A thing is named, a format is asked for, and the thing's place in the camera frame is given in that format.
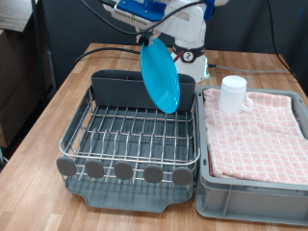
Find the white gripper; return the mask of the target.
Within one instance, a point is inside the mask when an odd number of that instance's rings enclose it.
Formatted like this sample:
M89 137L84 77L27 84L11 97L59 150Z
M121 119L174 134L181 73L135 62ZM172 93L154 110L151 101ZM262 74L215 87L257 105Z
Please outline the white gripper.
M150 38L154 40L161 33L164 33L189 43L197 41L202 29L204 10L205 6L203 4L189 6L187 3L169 3L165 9L165 15L169 15L174 11L177 11L177 13L156 26ZM137 43L147 46L149 36L138 35Z

